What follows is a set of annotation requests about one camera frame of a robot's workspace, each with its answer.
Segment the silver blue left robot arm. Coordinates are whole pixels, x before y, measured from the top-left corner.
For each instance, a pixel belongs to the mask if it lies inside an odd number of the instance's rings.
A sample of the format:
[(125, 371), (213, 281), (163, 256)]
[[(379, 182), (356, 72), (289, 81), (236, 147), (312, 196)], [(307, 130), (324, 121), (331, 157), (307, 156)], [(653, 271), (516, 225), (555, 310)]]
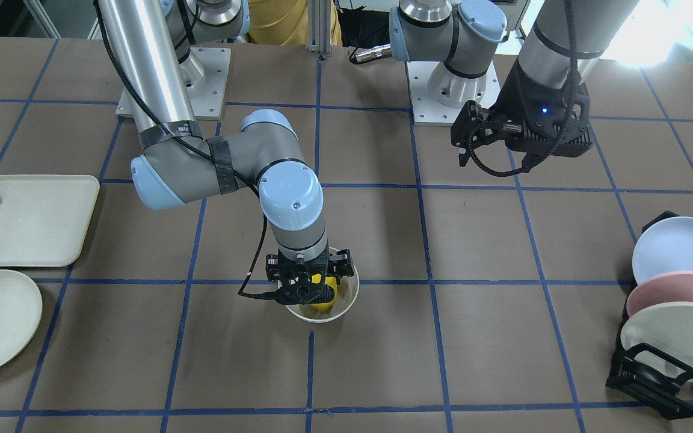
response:
[(399, 1), (389, 12), (396, 60), (433, 61), (428, 88), (457, 109), (450, 128), (458, 164), (491, 176), (528, 173), (551, 156), (577, 158), (592, 146), (585, 83), (635, 1), (545, 1), (493, 104), (476, 91), (508, 30), (490, 1)]

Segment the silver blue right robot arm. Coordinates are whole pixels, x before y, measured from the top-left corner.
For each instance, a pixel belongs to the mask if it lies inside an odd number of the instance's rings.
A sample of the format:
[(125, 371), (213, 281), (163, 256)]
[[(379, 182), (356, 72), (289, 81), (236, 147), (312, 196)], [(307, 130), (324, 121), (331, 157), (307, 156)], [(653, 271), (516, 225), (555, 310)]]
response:
[(329, 247), (324, 189), (286, 116), (258, 109), (233, 135), (207, 137), (195, 91), (205, 82), (197, 46), (248, 32), (246, 1), (94, 1), (102, 40), (132, 99), (142, 153), (131, 161), (138, 197), (169, 209), (250, 188), (278, 252), (266, 276), (280, 287), (254, 293), (283, 305), (322, 306), (354, 276), (348, 250)]

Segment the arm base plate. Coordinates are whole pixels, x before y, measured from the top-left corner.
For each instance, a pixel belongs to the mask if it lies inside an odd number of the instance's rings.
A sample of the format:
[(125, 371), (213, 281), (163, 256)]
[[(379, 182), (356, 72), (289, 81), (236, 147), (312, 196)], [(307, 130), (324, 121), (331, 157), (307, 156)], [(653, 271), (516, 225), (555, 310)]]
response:
[(501, 90), (493, 63), (476, 79), (454, 76), (440, 61), (410, 61), (406, 69), (416, 125), (450, 126), (466, 102), (489, 109)]

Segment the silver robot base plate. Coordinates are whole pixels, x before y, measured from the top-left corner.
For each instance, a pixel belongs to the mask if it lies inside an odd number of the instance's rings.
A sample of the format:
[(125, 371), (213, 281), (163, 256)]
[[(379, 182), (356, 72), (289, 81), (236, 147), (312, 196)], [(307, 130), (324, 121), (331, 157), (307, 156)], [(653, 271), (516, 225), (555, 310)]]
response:
[(178, 52), (161, 48), (125, 49), (115, 53), (137, 95), (161, 121), (220, 120), (232, 51), (195, 47), (179, 62)]

